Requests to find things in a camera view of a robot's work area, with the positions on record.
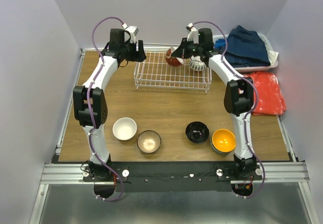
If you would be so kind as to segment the white bowl red outside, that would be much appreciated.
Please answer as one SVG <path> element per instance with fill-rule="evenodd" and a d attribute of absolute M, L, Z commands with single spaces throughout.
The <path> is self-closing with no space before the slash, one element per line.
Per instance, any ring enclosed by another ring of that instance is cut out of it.
<path fill-rule="evenodd" d="M 167 52 L 166 52 L 166 62 L 169 66 L 171 67 L 179 67 L 184 64 L 183 59 L 181 58 L 176 58 L 172 56 L 172 53 L 176 50 L 175 47 L 170 47 Z"/>

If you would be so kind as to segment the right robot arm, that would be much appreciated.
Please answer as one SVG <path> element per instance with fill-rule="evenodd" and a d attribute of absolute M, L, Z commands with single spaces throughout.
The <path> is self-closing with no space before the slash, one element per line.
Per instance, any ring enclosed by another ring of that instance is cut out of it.
<path fill-rule="evenodd" d="M 180 46 L 172 53 L 175 58 L 189 59 L 200 57 L 205 65 L 212 69 L 226 85 L 224 106 L 234 126 L 236 147 L 234 151 L 233 176 L 244 179 L 256 169 L 250 117 L 254 106 L 254 85 L 252 79 L 238 73 L 214 48 L 212 31 L 209 28 L 197 30 L 193 25 L 187 26 L 188 36 L 183 38 Z"/>

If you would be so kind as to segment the brown glossy bowl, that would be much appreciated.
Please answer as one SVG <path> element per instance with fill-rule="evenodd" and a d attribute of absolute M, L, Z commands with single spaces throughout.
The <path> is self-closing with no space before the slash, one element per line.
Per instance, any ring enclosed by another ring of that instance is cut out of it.
<path fill-rule="evenodd" d="M 138 149 L 146 154 L 156 152 L 162 143 L 160 135 L 153 130 L 146 130 L 139 134 L 137 138 Z"/>

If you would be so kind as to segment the white wire dish rack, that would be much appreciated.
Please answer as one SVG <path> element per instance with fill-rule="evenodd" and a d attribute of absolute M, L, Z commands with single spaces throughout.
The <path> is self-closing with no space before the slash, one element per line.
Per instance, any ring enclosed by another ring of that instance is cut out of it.
<path fill-rule="evenodd" d="M 168 48 L 148 50 L 146 60 L 137 62 L 134 69 L 136 88 L 158 87 L 202 90 L 208 92 L 212 75 L 209 68 L 197 71 L 191 67 L 196 59 L 185 59 L 182 66 L 170 66 L 166 61 Z"/>

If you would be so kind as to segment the white striped bowl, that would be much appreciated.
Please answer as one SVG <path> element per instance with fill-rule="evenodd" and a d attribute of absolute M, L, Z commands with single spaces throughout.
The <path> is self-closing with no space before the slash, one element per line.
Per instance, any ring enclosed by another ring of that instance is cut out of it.
<path fill-rule="evenodd" d="M 201 72 L 206 69 L 206 64 L 200 59 L 200 56 L 192 56 L 189 61 L 192 70 Z"/>

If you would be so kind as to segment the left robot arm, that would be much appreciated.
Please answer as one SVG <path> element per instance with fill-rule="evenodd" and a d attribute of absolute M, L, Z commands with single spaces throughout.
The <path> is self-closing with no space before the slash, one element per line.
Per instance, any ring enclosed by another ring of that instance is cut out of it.
<path fill-rule="evenodd" d="M 142 62 L 146 54 L 142 40 L 136 40 L 138 28 L 124 26 L 111 29 L 110 40 L 97 52 L 99 60 L 89 79 L 73 89 L 74 117 L 83 127 L 90 148 L 89 174 L 107 181 L 113 170 L 108 166 L 110 153 L 106 147 L 104 124 L 108 107 L 104 90 L 121 62 Z"/>

